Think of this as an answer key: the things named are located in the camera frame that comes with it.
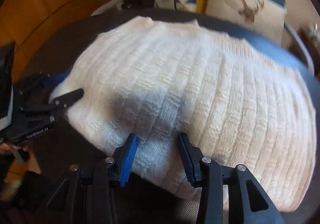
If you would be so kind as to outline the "person's left hand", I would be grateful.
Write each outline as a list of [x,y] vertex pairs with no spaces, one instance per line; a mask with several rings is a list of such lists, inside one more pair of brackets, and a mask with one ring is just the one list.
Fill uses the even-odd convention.
[[26,143],[23,147],[18,147],[13,145],[10,142],[3,142],[0,144],[0,154],[7,155],[11,154],[15,150],[23,149],[24,151],[28,151],[31,143]]

